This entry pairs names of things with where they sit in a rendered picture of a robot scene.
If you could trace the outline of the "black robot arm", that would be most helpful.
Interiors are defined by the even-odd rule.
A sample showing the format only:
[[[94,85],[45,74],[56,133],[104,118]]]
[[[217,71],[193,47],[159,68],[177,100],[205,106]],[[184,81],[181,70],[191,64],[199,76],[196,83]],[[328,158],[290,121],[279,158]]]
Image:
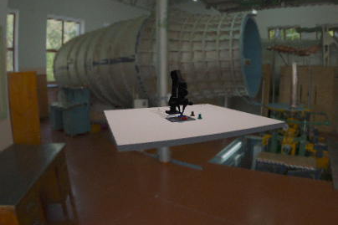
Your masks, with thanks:
[[[179,69],[175,69],[171,72],[172,78],[172,96],[169,99],[168,105],[170,106],[170,112],[177,112],[176,105],[170,105],[170,102],[180,103],[180,105],[185,105],[188,103],[188,99],[179,99],[177,98],[177,88],[178,88],[178,95],[187,96],[187,82],[182,78],[181,71]]]

